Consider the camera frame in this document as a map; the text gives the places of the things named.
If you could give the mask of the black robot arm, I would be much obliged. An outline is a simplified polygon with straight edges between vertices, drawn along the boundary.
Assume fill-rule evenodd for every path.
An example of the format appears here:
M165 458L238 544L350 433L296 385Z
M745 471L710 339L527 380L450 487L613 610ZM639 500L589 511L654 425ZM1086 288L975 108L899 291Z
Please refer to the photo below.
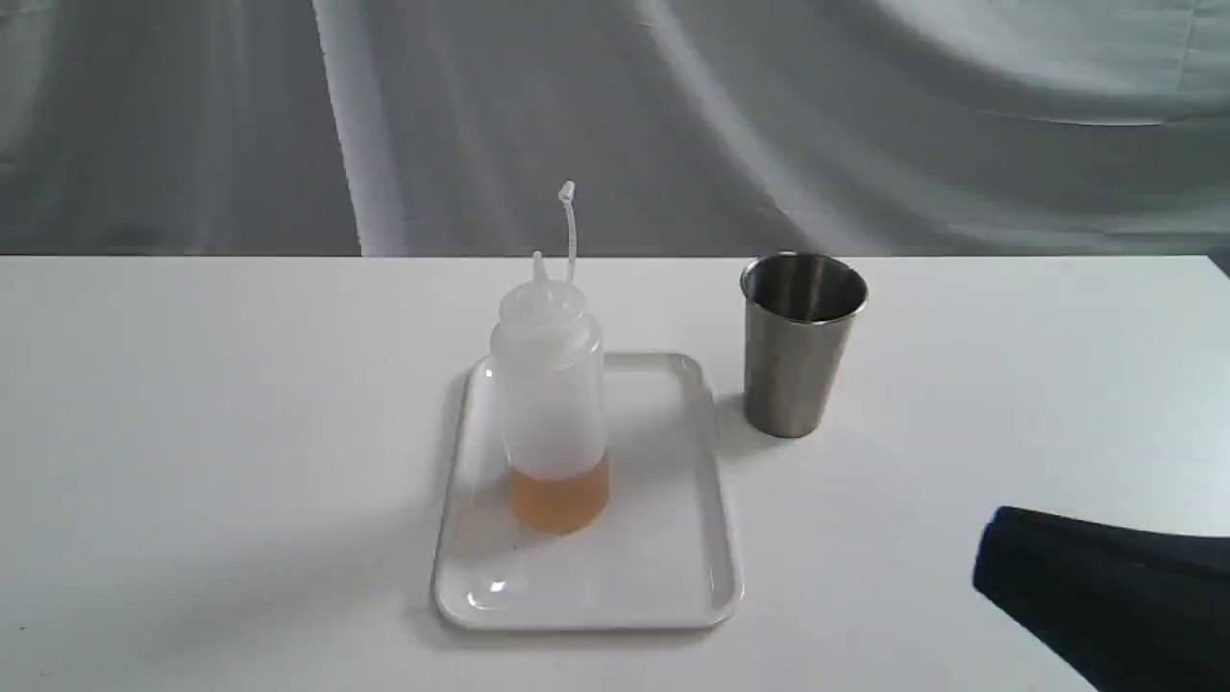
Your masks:
M1098 691L1229 687L1229 540L1001 506L972 588Z

